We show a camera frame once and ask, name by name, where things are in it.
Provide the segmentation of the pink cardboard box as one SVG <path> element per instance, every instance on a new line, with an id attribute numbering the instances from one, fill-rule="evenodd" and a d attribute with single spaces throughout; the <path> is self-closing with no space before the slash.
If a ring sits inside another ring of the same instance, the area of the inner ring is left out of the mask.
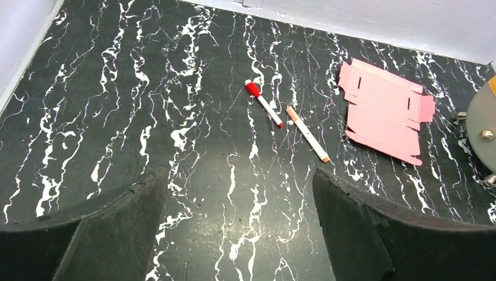
<path id="1" fill-rule="evenodd" d="M 338 85 L 349 102 L 346 136 L 411 165 L 420 166 L 421 123 L 431 122 L 434 97 L 423 86 L 358 59 L 344 62 Z"/>

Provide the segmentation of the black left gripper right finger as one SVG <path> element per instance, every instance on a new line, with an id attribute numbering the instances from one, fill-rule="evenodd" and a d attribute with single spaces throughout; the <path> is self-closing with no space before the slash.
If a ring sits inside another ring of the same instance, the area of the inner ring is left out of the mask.
<path id="1" fill-rule="evenodd" d="M 495 226 L 427 215 L 320 168 L 312 189 L 337 280 L 495 279 Z"/>

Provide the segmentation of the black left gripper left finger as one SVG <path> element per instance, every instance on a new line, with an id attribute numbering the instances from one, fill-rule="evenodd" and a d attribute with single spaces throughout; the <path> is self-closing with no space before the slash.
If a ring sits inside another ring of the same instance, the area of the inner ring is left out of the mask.
<path id="1" fill-rule="evenodd" d="M 2 280 L 145 280 L 168 171 L 23 224 L 1 226 Z"/>

